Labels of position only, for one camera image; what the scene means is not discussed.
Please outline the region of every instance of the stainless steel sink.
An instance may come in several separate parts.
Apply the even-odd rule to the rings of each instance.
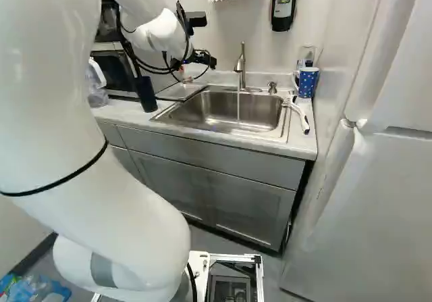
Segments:
[[[152,120],[199,130],[264,139],[280,139],[286,130],[283,99],[269,93],[238,93],[233,87],[210,86]]]

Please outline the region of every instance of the blue cup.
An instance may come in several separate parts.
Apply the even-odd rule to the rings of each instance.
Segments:
[[[301,68],[296,71],[298,75],[298,96],[311,98],[318,82],[319,69],[313,67]]]

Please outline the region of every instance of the faucet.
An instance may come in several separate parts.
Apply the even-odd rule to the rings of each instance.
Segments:
[[[234,66],[234,72],[240,74],[240,90],[246,90],[246,56],[244,54],[244,42],[242,42],[242,53]]]
[[[274,81],[271,81],[267,84],[267,87],[269,87],[269,94],[277,94],[277,83]]]
[[[260,88],[246,87],[246,55],[244,54],[244,42],[242,44],[242,52],[234,66],[234,72],[240,74],[240,91],[261,92]]]

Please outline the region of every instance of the countertop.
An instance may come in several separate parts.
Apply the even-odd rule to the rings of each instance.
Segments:
[[[174,104],[174,101],[157,101],[159,107],[158,110],[152,113],[145,113],[142,110],[141,104],[138,102],[110,99],[108,105],[100,108],[93,108],[92,112],[98,121],[118,126],[182,136],[189,139],[284,155],[304,160],[316,160],[317,158],[315,121],[313,117],[312,101],[310,99],[297,98],[296,101],[296,104],[301,106],[310,122],[311,128],[309,134],[303,134],[300,125],[300,118],[297,113],[292,112],[287,143],[277,143],[263,139],[250,139],[232,134],[197,130],[184,126],[175,126],[150,121],[152,117]]]

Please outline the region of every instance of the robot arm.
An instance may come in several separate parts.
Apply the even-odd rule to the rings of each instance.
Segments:
[[[184,51],[160,0],[117,1],[135,44]],[[122,301],[169,301],[188,262],[188,225],[122,168],[86,100],[100,0],[0,5],[0,195],[60,235],[55,263],[67,279]]]

